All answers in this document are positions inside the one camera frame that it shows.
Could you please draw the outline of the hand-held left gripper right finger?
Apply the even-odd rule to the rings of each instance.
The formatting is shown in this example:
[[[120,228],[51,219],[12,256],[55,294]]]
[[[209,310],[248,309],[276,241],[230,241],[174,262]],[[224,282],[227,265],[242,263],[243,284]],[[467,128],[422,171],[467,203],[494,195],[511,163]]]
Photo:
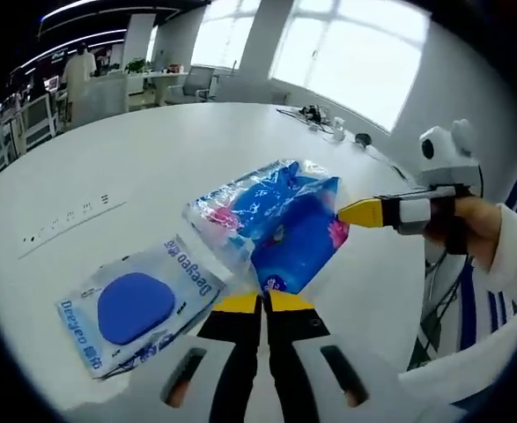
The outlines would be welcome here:
[[[330,332],[314,305],[303,297],[279,290],[269,290],[264,298],[270,348],[270,373],[285,422],[320,422],[322,413],[314,398],[314,388],[321,384],[307,373],[297,343],[322,339]],[[332,342],[323,342],[312,350],[321,359],[313,365],[322,366],[336,382],[345,405],[355,408],[369,398],[366,386],[353,368],[343,349]]]

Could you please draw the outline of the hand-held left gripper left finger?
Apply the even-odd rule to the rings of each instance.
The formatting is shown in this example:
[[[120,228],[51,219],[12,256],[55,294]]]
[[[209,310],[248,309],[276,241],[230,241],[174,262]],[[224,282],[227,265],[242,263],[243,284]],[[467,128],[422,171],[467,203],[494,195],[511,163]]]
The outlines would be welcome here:
[[[173,422],[242,422],[257,373],[262,297],[218,302],[180,359],[160,398],[182,413]]]

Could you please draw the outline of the person's right hand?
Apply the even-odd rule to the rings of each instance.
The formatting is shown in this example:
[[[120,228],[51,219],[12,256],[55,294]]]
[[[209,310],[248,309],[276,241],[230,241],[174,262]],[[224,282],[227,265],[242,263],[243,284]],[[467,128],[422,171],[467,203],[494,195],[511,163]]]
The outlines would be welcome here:
[[[466,252],[482,268],[489,269],[499,244],[501,207],[480,197],[458,197],[454,202],[454,216],[465,224]]]

